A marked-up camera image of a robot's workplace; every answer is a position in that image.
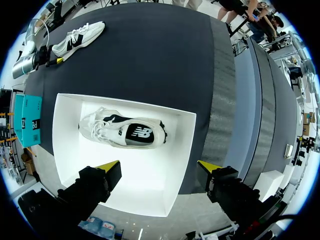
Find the label on box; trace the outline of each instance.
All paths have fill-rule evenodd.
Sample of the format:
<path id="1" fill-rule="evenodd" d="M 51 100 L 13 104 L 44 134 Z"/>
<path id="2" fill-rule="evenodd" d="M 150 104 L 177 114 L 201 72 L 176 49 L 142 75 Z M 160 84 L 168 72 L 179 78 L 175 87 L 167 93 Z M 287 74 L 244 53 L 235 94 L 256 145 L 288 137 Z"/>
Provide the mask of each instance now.
<path id="1" fill-rule="evenodd" d="M 32 130 L 40 128 L 40 119 L 32 120 Z"/>
<path id="2" fill-rule="evenodd" d="M 26 128 L 26 118 L 25 118 L 25 117 L 23 117 L 23 118 L 21 119 L 21 128 L 22 128 L 22 129 L 25 129 L 25 128 Z"/>
<path id="3" fill-rule="evenodd" d="M 112 224 L 107 223 L 107 222 L 104 222 L 104 223 L 102 224 L 102 227 L 107 228 L 107 229 L 110 229 L 110 230 L 113 230 L 113 229 L 115 228 Z"/>

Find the shorts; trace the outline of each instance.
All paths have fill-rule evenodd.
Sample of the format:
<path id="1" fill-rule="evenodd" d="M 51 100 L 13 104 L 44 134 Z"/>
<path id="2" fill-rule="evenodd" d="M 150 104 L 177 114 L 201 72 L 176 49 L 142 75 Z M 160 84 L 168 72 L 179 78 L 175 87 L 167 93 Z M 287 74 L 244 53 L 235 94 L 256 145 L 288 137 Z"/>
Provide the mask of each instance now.
<path id="1" fill-rule="evenodd" d="M 248 10 L 240 0 L 220 0 L 219 3 L 229 11 L 235 11 L 238 15 L 242 16 Z"/>

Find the shoe sole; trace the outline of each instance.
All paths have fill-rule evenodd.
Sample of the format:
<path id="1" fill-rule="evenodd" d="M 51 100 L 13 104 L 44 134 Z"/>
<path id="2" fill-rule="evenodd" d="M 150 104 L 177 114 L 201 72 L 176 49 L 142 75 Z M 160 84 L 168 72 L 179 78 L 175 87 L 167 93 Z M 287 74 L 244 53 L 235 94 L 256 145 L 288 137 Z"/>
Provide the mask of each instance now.
<path id="1" fill-rule="evenodd" d="M 63 61 L 67 60 L 68 58 L 70 58 L 72 56 L 72 54 L 75 53 L 75 51 L 77 51 L 78 49 L 81 49 L 81 48 L 85 48 L 86 46 L 88 46 L 89 44 L 91 44 L 94 40 L 96 40 L 100 35 L 101 33 L 105 30 L 106 26 L 104 26 L 104 28 L 95 36 L 93 37 L 92 39 L 90 39 L 89 41 L 87 41 L 86 43 L 84 44 L 81 44 L 79 46 L 76 46 L 75 48 L 71 49 L 69 52 L 67 52 L 64 56 L 62 56 L 63 58 Z"/>

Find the black table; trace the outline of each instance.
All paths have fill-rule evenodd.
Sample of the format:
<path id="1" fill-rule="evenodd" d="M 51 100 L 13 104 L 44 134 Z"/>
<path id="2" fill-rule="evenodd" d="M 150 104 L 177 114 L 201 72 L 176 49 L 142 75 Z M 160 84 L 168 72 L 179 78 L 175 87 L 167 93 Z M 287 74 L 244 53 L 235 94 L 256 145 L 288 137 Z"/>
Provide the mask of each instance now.
<path id="1" fill-rule="evenodd" d="M 214 99 L 215 24 L 223 29 L 221 45 L 227 40 L 227 51 L 231 53 L 226 57 L 226 68 L 234 76 L 224 23 L 213 24 L 208 15 L 168 4 L 121 4 L 66 22 L 50 33 L 50 44 L 59 43 L 73 29 L 98 21 L 104 21 L 106 29 L 91 45 L 61 65 L 41 66 L 27 79 L 25 93 L 42 96 L 41 146 L 53 154 L 52 123 L 58 93 L 117 98 L 193 112 L 193 144 L 180 193 L 194 192 L 195 167 L 202 157 Z"/>

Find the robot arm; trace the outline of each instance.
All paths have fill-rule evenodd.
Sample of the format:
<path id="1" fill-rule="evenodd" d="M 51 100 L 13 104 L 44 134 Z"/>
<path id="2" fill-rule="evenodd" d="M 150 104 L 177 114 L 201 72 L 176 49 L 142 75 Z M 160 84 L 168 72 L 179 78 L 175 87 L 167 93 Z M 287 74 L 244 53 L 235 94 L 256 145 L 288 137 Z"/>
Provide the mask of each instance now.
<path id="1" fill-rule="evenodd" d="M 47 46 L 44 45 L 41 46 L 40 49 L 37 49 L 35 41 L 36 21 L 37 19 L 32 19 L 26 31 L 24 50 L 12 68 L 13 79 L 17 79 L 24 74 L 37 70 L 40 65 L 46 64 L 48 67 L 62 62 L 62 58 L 55 58 L 50 61 L 52 46 L 47 48 Z"/>

